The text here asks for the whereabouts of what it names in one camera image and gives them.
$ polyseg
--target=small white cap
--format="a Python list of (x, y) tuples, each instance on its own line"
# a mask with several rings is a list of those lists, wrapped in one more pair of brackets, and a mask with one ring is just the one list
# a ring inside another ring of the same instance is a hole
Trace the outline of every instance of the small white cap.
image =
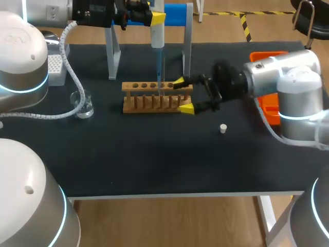
[(227, 129), (227, 126), (225, 124), (221, 124), (220, 129), (221, 129), (221, 133), (224, 134)]

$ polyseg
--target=robotic arm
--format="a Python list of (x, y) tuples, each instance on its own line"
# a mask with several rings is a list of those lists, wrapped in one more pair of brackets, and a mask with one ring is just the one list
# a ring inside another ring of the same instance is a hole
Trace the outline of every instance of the robotic arm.
[(34, 26), (65, 28), (68, 21), (80, 25), (110, 28), (113, 24), (126, 29), (128, 20), (155, 24), (158, 15), (147, 0), (12, 0), (1, 1), (0, 10), (18, 14)]
[(240, 72), (220, 61), (213, 66), (212, 78), (185, 77), (174, 83), (174, 89), (198, 83), (206, 89), (209, 101), (180, 107), (183, 113), (190, 114), (219, 110), (221, 103), (243, 96), (256, 99), (278, 93), (282, 138), (269, 126), (255, 100), (271, 134), (285, 144), (327, 149), (329, 114), (323, 110), (320, 74), (317, 56), (302, 50), (246, 63)]

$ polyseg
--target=black table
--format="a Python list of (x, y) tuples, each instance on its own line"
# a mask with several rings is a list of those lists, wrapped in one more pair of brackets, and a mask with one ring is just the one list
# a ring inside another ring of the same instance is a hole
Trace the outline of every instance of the black table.
[[(191, 72), (210, 73), (216, 59), (241, 68), (253, 51), (300, 49), (299, 42), (194, 44)], [(2, 120), (0, 137), (32, 148), (67, 196), (303, 191), (328, 163), (328, 152), (271, 137), (248, 99), (200, 116), (122, 114), (121, 82), (156, 81), (156, 67), (150, 45), (122, 45), (121, 52), (117, 80), (109, 81), (105, 46), (71, 45), (69, 61), (93, 97), (91, 119)], [(166, 80), (181, 75), (181, 46), (168, 44)], [(29, 112), (68, 111), (75, 90), (67, 76), (65, 86), (50, 88)], [(205, 96), (195, 87), (192, 100)], [(221, 123), (228, 126), (224, 135)]]

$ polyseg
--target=small glass cup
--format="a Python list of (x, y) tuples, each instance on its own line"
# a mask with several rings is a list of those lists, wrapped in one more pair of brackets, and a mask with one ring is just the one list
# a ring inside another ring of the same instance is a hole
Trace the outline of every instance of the small glass cup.
[[(84, 94), (86, 96), (86, 100), (84, 101), (83, 107), (76, 113), (76, 116), (78, 118), (86, 119), (90, 118), (94, 114), (94, 108), (92, 104), (92, 95), (89, 91), (85, 90)], [(70, 96), (71, 104), (73, 104), (74, 107), (77, 107), (80, 103), (80, 92), (75, 91)]]

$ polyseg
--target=orange tray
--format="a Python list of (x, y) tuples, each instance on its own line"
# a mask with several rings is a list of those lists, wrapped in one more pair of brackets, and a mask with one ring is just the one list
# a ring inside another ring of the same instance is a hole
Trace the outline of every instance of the orange tray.
[[(250, 61), (265, 59), (268, 57), (275, 57), (281, 54), (286, 54), (286, 51), (266, 51), (253, 52), (250, 54)], [(269, 94), (258, 98), (260, 107), (263, 109), (264, 115), (270, 125), (279, 125), (279, 99), (278, 94)]]

